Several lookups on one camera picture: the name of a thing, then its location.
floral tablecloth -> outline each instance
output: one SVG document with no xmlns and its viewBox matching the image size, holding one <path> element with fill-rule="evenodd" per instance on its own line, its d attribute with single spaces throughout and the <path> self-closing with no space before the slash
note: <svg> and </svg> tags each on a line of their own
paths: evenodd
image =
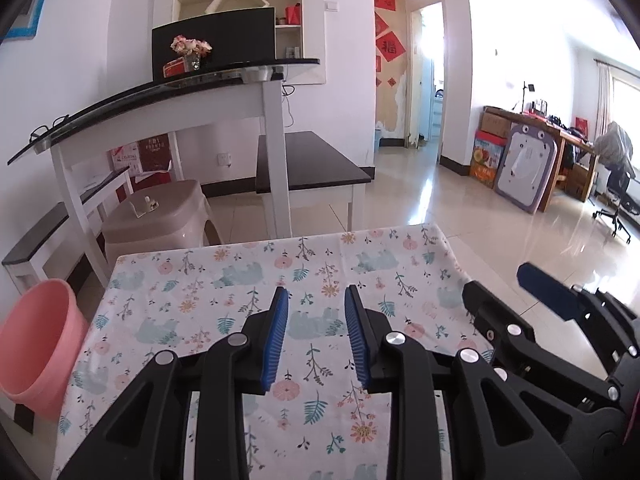
<svg viewBox="0 0 640 480">
<path fill-rule="evenodd" d="M 365 307 L 428 349 L 487 357 L 462 305 L 467 281 L 434 224 L 122 256 L 70 378 L 53 476 L 156 352 L 207 350 L 268 309 L 281 285 L 290 300 L 278 376 L 266 396 L 243 399 L 252 479 L 383 479 L 390 396 L 356 380 L 344 289 L 356 285 Z M 447 447 L 441 438 L 445 459 Z"/>
</svg>

black monitor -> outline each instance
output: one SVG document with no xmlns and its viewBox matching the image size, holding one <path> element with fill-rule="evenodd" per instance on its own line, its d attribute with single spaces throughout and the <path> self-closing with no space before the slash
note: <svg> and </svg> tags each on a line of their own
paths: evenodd
<svg viewBox="0 0 640 480">
<path fill-rule="evenodd" d="M 171 43 L 182 35 L 208 41 L 211 53 L 202 60 L 204 70 L 215 70 L 237 62 L 276 58 L 275 8 L 228 10 L 169 23 L 151 31 L 154 80 L 162 80 L 162 67 L 179 57 Z"/>
</svg>

pink bucket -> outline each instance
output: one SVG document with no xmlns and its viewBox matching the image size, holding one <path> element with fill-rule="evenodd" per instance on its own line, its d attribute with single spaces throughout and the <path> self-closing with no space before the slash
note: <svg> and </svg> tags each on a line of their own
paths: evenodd
<svg viewBox="0 0 640 480">
<path fill-rule="evenodd" d="M 0 389 L 13 402 L 58 421 L 87 329 L 67 282 L 31 287 L 0 328 Z"/>
</svg>

light stand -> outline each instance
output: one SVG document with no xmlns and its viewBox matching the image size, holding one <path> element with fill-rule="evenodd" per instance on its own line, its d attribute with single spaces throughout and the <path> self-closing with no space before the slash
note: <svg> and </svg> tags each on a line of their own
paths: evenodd
<svg viewBox="0 0 640 480">
<path fill-rule="evenodd" d="M 524 113 L 524 92 L 529 89 L 529 92 L 535 92 L 536 88 L 533 85 L 527 85 L 526 81 L 522 82 L 522 110 L 521 112 Z"/>
</svg>

plastic stool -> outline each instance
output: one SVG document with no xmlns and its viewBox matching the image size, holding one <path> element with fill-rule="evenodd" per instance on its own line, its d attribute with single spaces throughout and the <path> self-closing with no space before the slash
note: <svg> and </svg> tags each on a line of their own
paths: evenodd
<svg viewBox="0 0 640 480">
<path fill-rule="evenodd" d="M 141 189 L 120 203 L 102 224 L 104 250 L 113 267 L 123 254 L 221 244 L 209 203 L 196 180 Z"/>
</svg>

